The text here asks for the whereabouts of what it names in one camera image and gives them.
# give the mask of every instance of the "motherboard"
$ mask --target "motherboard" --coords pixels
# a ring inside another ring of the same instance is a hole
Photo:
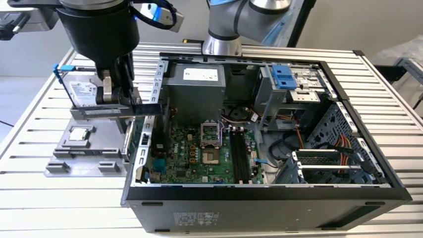
[[[214,125],[172,127],[168,156],[152,161],[152,183],[262,183],[260,164],[253,162],[258,156],[252,131]],[[236,179],[240,174],[245,179]]]

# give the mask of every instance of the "sticker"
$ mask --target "sticker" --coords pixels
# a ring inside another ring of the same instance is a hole
[[[118,114],[118,113],[120,113],[120,109],[103,109],[103,110],[85,111],[85,115]]]
[[[97,94],[97,87],[89,82],[69,82],[70,95],[75,106],[93,107],[95,106],[94,98]]]
[[[184,80],[217,81],[217,69],[186,68],[184,69]]]
[[[177,226],[214,226],[218,212],[173,212],[173,218]]]
[[[258,118],[258,115],[256,113],[253,113],[250,116],[250,121],[256,122],[257,118]]]

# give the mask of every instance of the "power supply label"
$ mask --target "power supply label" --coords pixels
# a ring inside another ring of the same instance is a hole
[[[214,226],[218,212],[173,212],[177,226]]]
[[[186,68],[184,69],[184,80],[218,81],[217,69]]]

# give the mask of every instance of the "aluminum extrusion table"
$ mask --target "aluminum extrusion table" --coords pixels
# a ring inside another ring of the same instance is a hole
[[[158,52],[200,54],[198,44],[141,43],[134,86],[148,100]],[[348,232],[169,234],[172,237],[423,237],[423,122],[364,56],[352,51],[242,46],[245,57],[324,60],[412,196],[412,203]],[[69,51],[61,63],[93,66]],[[125,178],[45,178],[42,171],[69,122],[70,101],[50,76],[0,151],[0,237],[156,237],[120,207]]]

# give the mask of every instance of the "expansion slot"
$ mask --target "expansion slot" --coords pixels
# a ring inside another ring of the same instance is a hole
[[[249,164],[242,131],[233,128],[229,132],[229,141],[234,183],[248,183]]]

